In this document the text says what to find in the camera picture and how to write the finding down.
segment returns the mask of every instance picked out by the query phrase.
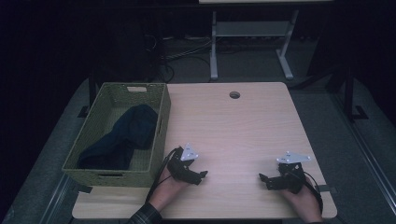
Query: wooden table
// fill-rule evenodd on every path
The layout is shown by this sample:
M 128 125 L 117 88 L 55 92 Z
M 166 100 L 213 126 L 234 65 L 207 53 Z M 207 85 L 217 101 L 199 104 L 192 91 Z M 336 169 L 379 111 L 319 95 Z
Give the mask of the wooden table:
M 276 158 L 286 151 L 309 155 L 303 168 L 319 185 L 325 180 L 289 92 L 283 83 L 168 85 L 172 101 L 165 155 L 190 143 L 200 154 L 191 170 L 209 171 L 162 211 L 164 218 L 296 217 L 259 173 L 279 176 Z M 237 91 L 238 99 L 230 97 Z M 128 218 L 149 189 L 94 187 L 80 193 L 75 218 Z M 322 192 L 324 217 L 335 217 L 330 192 Z

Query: dark blue cloth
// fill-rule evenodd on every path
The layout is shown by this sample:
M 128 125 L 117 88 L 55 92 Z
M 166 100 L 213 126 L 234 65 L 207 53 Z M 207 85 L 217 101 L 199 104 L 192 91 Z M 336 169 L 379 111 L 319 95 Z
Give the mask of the dark blue cloth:
M 78 168 L 127 170 L 136 148 L 149 149 L 157 118 L 157 113 L 148 105 L 131 107 L 116 121 L 110 133 L 79 155 Z

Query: cable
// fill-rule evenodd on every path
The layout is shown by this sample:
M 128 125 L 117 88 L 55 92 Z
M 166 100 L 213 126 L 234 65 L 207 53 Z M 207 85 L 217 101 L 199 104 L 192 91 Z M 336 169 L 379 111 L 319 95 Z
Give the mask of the cable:
M 186 51 L 178 53 L 178 54 L 166 56 L 166 59 L 167 60 L 172 60 L 172 59 L 180 58 L 180 57 L 187 56 L 187 55 L 190 55 L 190 54 L 193 54 L 193 53 L 197 53 L 197 52 L 199 52 L 201 50 L 206 49 L 206 47 L 208 47 L 211 43 L 212 43 L 212 41 L 209 41 L 209 42 L 205 43 L 204 45 L 202 45 L 200 47 L 197 47 L 197 48 L 194 48 L 194 49 L 189 49 L 189 50 L 186 50 Z
M 304 185 L 306 185 L 307 188 L 309 188 L 311 190 L 311 192 L 314 194 L 315 198 L 318 201 L 320 213 L 322 213 L 323 212 L 323 200 L 321 199 L 320 192 L 318 190 L 314 189 L 314 187 L 312 187 L 312 185 L 310 185 L 306 180 L 302 180 L 299 176 L 295 175 L 294 173 L 289 172 L 289 171 L 287 171 L 287 173 L 289 175 L 294 176 L 298 180 L 300 180 Z
M 335 217 L 338 218 L 338 220 L 340 220 L 341 223 L 347 224 L 347 222 L 345 222 L 345 221 L 340 217 L 340 215 L 337 214 L 337 216 L 335 216 Z
M 243 47 L 242 45 L 243 44 L 235 42 L 233 39 L 229 39 L 221 42 L 219 41 L 218 54 L 235 54 L 248 50 L 248 44 L 245 44 L 246 45 L 245 47 Z
M 190 41 L 190 42 L 195 42 L 195 43 L 202 43 L 205 41 L 210 40 L 211 38 L 209 36 L 203 36 L 203 37 L 193 37 L 193 36 L 185 36 L 184 40 Z
M 315 187 L 317 188 L 318 193 L 320 193 L 320 189 L 319 189 L 318 183 L 315 180 L 315 178 L 311 174 L 309 174 L 307 172 L 304 172 L 304 174 L 309 175 L 309 177 L 311 177 L 311 179 L 315 182 Z
M 151 198 L 152 193 L 154 192 L 154 190 L 163 182 L 165 181 L 167 178 L 170 178 L 170 176 L 166 177 L 164 180 L 160 181 L 160 177 L 161 174 L 163 173 L 163 170 L 165 169 L 166 164 L 169 162 L 169 159 L 171 158 L 171 156 L 175 153 L 176 149 L 173 149 L 171 152 L 169 152 L 169 154 L 163 159 L 163 164 L 161 164 L 160 170 L 158 172 L 158 174 L 156 175 L 154 182 L 151 185 L 151 188 L 149 189 L 148 192 L 148 196 L 146 197 L 146 203 L 149 201 L 149 199 Z
M 154 35 L 145 35 L 145 37 L 151 37 L 154 40 L 154 44 L 151 49 L 146 49 L 147 51 L 151 52 L 155 47 L 157 47 L 157 38 Z
M 70 220 L 69 220 L 69 222 L 67 222 L 67 224 L 72 224 L 73 221 L 74 221 L 74 217 L 70 217 Z
M 172 79 L 175 76 L 175 70 L 173 69 L 173 67 L 171 67 L 170 65 L 165 65 L 162 64 L 165 67 L 165 70 L 167 72 L 167 70 L 171 70 L 171 76 L 168 79 L 165 79 L 165 75 L 163 74 L 163 72 L 161 72 L 161 70 L 158 72 L 158 77 L 159 79 L 164 82 L 164 83 L 169 83 L 170 81 L 172 81 Z
M 203 58 L 200 58 L 198 56 L 183 56 L 183 57 L 178 58 L 178 60 L 179 59 L 198 59 L 198 60 L 206 63 L 209 66 L 209 68 L 210 68 L 210 63 L 207 60 L 205 60 Z

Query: wicker basket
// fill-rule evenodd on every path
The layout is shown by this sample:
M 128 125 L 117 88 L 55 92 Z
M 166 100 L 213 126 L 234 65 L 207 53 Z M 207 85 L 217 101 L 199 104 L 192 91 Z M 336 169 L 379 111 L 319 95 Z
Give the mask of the wicker basket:
M 134 151 L 129 170 L 78 169 L 80 153 L 106 133 L 131 106 L 149 105 L 158 114 L 152 146 Z M 163 162 L 171 100 L 166 84 L 104 83 L 64 163 L 63 171 L 86 186 L 148 188 Z

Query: plaid sleeve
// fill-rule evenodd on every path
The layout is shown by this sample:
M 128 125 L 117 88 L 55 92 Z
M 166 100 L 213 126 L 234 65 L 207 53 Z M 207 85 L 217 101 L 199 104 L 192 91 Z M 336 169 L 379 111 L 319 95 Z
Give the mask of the plaid sleeve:
M 143 205 L 125 224 L 157 224 L 163 220 L 161 214 L 150 203 Z

